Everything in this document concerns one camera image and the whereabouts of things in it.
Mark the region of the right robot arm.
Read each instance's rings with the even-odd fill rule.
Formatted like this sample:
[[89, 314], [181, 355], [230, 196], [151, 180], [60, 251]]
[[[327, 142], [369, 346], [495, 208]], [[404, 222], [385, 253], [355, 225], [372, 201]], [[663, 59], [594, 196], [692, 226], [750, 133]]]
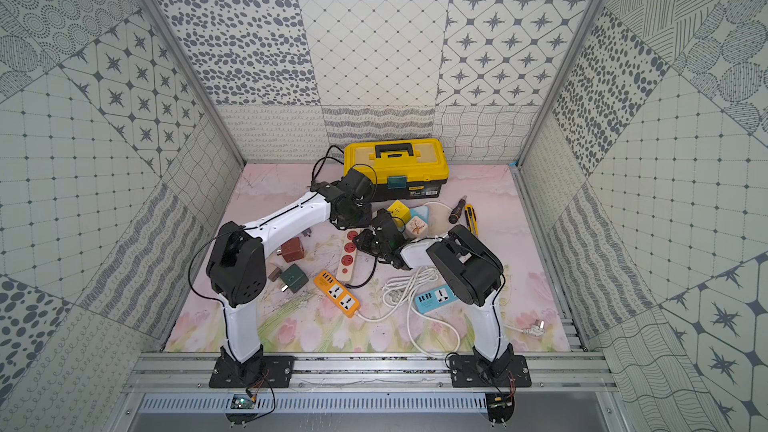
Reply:
[[381, 209], [353, 243], [359, 251], [400, 270], [435, 270], [466, 306], [475, 355], [493, 364], [513, 353], [498, 308], [506, 284], [503, 264], [467, 227], [458, 224], [436, 237], [408, 239], [391, 214]]

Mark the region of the cream power strip red sockets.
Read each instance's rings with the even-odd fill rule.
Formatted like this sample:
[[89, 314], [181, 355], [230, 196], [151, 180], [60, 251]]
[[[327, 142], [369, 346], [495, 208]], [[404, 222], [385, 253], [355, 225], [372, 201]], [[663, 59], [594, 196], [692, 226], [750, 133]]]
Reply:
[[353, 279], [358, 251], [354, 239], [359, 233], [360, 229], [350, 229], [343, 240], [342, 255], [336, 272], [336, 279], [342, 284], [349, 284]]

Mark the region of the pink beige plug adapter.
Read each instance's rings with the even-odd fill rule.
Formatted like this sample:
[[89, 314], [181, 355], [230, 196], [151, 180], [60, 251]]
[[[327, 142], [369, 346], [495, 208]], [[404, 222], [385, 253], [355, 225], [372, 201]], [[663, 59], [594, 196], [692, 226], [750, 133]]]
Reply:
[[282, 273], [283, 273], [283, 269], [281, 267], [274, 266], [271, 269], [270, 273], [268, 274], [268, 279], [271, 282], [275, 282]]

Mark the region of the orange USB power strip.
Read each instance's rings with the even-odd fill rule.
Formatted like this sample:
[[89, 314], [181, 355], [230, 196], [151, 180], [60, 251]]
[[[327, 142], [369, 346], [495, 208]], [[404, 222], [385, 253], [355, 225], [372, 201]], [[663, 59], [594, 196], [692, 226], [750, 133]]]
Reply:
[[346, 317], [355, 316], [360, 302], [328, 271], [316, 275], [313, 283]]

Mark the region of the yellow cube socket adapter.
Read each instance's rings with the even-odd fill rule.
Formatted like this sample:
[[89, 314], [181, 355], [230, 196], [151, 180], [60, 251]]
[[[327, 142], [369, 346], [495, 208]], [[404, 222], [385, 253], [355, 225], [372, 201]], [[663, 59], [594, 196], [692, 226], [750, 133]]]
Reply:
[[410, 208], [400, 200], [396, 200], [389, 205], [387, 211], [395, 224], [401, 229], [404, 229], [407, 223], [411, 220]]

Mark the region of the brown cube socket adapter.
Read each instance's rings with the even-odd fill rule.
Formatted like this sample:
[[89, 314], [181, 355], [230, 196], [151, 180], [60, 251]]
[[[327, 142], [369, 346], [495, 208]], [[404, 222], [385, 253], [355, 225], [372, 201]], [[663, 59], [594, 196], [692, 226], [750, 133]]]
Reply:
[[305, 249], [299, 237], [293, 237], [280, 247], [279, 256], [286, 262], [292, 263], [305, 257]]

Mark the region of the pink cube socket adapter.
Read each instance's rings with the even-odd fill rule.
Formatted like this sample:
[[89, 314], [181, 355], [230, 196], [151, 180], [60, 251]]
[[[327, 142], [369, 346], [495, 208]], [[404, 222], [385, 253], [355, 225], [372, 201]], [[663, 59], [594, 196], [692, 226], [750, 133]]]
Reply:
[[429, 233], [428, 223], [419, 216], [413, 216], [406, 223], [404, 233], [409, 239], [422, 239], [427, 237]]

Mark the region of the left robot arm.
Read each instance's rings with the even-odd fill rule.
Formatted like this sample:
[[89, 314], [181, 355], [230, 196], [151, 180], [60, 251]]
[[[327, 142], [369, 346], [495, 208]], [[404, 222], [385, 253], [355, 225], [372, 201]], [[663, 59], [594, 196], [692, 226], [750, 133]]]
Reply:
[[370, 224], [375, 184], [350, 170], [341, 179], [312, 185], [272, 214], [246, 224], [225, 223], [206, 266], [214, 299], [222, 304], [225, 356], [244, 364], [263, 352], [256, 299], [267, 282], [267, 259], [304, 230], [329, 222], [339, 230]]

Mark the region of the dark green dragon cube adapter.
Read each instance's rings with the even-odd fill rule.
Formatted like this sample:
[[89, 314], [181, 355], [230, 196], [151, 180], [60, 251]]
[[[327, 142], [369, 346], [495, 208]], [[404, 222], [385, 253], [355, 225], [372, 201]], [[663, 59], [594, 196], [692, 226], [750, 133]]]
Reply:
[[279, 275], [279, 279], [283, 282], [281, 291], [290, 290], [292, 293], [300, 291], [309, 281], [306, 273], [296, 264], [286, 268]]

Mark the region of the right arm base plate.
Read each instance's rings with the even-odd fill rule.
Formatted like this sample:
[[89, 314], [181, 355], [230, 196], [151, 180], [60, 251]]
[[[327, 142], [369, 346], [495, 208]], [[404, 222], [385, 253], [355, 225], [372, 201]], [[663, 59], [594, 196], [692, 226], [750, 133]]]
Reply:
[[511, 386], [532, 386], [527, 360], [522, 355], [506, 354], [495, 362], [487, 362], [475, 355], [450, 353], [444, 361], [454, 388], [496, 387], [507, 390]]

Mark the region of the teal USB power strip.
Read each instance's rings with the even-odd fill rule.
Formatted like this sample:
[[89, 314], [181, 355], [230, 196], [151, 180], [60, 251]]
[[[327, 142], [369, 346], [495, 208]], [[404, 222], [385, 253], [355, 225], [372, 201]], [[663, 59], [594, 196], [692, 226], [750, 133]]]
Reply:
[[457, 297], [448, 285], [441, 285], [437, 288], [420, 293], [414, 298], [414, 306], [420, 314], [426, 315], [440, 307], [455, 302]]

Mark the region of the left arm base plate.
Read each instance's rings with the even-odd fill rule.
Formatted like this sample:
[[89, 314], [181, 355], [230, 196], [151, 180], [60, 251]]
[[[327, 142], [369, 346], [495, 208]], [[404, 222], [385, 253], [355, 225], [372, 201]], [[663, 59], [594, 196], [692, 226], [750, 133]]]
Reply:
[[291, 355], [264, 355], [260, 348], [250, 359], [238, 362], [220, 348], [209, 387], [212, 389], [255, 388], [259, 383], [272, 388], [288, 388], [296, 361]]

